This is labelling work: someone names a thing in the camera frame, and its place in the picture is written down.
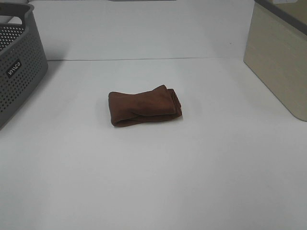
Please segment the brown towel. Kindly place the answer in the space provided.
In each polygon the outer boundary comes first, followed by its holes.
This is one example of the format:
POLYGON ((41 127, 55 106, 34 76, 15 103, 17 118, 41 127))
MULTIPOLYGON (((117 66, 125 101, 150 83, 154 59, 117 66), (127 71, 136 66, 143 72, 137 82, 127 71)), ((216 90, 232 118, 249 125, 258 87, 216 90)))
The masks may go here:
POLYGON ((111 124, 115 127, 164 122, 182 116, 181 104, 174 89, 168 89, 165 85, 138 94, 110 92, 108 105, 111 124))

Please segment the beige storage box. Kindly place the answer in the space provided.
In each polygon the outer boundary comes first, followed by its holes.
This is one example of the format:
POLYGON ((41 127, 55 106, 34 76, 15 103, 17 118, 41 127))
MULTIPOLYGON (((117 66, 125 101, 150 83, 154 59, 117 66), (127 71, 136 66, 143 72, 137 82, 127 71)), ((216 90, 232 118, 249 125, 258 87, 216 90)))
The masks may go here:
POLYGON ((244 63, 297 119, 307 119, 307 2, 256 0, 244 63))

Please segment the grey perforated laundry basket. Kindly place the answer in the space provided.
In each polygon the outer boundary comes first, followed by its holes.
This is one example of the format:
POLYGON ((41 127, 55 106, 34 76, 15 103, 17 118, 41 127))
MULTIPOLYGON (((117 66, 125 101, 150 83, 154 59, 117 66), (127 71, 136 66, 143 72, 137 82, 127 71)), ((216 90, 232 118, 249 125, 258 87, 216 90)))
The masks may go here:
POLYGON ((48 63, 30 4, 2 2, 2 16, 22 22, 0 25, 0 125, 3 127, 44 78, 48 63))

